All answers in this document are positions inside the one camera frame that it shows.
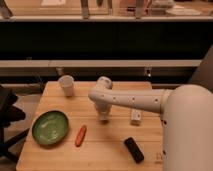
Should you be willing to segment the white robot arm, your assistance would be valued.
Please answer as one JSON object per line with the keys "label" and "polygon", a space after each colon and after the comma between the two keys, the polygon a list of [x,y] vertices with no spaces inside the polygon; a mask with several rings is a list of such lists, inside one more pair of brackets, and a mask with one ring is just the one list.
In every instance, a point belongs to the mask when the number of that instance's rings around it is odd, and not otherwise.
{"label": "white robot arm", "polygon": [[88,97],[101,117],[113,105],[161,115],[163,171],[213,171],[213,93],[194,84],[174,90],[115,90],[100,77]]}

